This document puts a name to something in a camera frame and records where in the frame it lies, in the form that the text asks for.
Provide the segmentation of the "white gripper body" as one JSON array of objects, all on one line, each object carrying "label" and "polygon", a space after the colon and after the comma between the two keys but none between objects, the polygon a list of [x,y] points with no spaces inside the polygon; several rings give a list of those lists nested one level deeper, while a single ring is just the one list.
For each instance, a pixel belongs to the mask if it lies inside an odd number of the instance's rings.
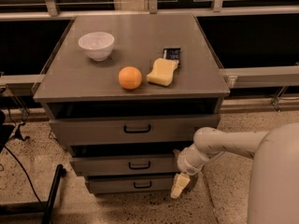
[{"label": "white gripper body", "polygon": [[185,147],[178,154],[178,169],[186,175],[196,175],[205,164],[205,155],[195,147]]}]

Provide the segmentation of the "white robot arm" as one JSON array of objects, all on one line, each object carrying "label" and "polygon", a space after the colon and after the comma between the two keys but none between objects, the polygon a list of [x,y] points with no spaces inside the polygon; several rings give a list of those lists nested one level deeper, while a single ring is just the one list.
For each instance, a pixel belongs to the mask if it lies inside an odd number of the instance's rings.
[{"label": "white robot arm", "polygon": [[253,160],[248,224],[299,224],[299,124],[267,132],[225,133],[201,128],[191,146],[177,153],[179,173],[171,197],[176,199],[191,177],[223,153]]}]

